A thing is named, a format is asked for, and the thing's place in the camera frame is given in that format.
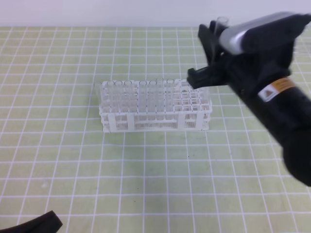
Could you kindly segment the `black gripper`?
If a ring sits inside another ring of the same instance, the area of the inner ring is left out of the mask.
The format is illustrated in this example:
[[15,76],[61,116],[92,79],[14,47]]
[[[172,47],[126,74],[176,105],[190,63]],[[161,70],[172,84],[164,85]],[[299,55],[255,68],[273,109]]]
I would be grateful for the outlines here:
[[290,75],[291,51],[273,51],[233,56],[219,43],[220,22],[199,25],[198,38],[207,58],[207,67],[189,69],[187,81],[193,89],[229,85],[239,96],[254,96],[266,85]]

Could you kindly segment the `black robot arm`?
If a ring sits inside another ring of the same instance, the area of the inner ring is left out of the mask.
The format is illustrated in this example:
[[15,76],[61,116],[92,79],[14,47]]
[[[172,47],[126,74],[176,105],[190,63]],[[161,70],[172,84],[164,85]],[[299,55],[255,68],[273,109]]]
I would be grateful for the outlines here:
[[234,27],[202,24],[198,37],[207,66],[189,69],[187,77],[193,89],[229,86],[282,146],[287,170],[305,185],[311,184],[311,101],[291,81],[290,64],[295,40],[310,20],[296,14],[238,30],[237,53],[221,41]]

